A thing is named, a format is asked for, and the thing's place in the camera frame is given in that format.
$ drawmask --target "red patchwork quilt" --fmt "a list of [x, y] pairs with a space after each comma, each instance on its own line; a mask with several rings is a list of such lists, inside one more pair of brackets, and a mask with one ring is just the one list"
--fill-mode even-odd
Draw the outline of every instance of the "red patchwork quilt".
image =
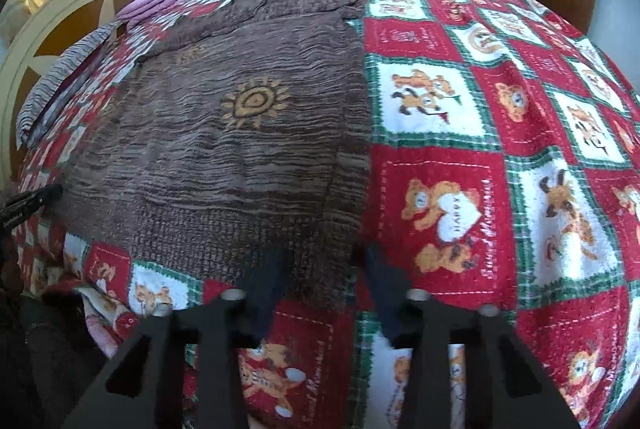
[[[28, 154], [20, 190], [56, 180], [136, 57], [179, 15], [229, 1], [188, 0], [122, 36]], [[366, 46], [373, 111], [364, 235], [415, 287], [462, 307], [500, 306], [580, 425], [605, 424], [640, 376], [638, 95], [535, 0], [369, 0], [350, 24]], [[39, 216], [15, 238], [26, 287], [82, 294], [108, 355], [158, 305], [188, 308], [225, 287]], [[296, 428], [397, 425], [410, 352], [388, 346], [356, 273], [353, 297], [342, 313], [282, 302], [270, 337], [240, 356], [253, 409]], [[450, 347], [450, 364], [461, 428], [462, 346]]]

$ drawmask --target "pillow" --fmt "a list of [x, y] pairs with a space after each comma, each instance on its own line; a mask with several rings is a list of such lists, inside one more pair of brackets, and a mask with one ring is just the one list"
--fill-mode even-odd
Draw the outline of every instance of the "pillow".
[[35, 83], [27, 95], [15, 121], [15, 145], [20, 149], [29, 138], [33, 124], [47, 107], [66, 78], [109, 38], [120, 21], [105, 24], [85, 35], [76, 44], [69, 46], [53, 63], [49, 71]]

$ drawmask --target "arched headboard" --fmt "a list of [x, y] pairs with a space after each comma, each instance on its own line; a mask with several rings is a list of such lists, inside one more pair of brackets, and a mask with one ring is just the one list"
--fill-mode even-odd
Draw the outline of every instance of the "arched headboard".
[[131, 1], [49, 0], [22, 27], [0, 66], [0, 188], [24, 158], [15, 148], [15, 117], [33, 85], [69, 46]]

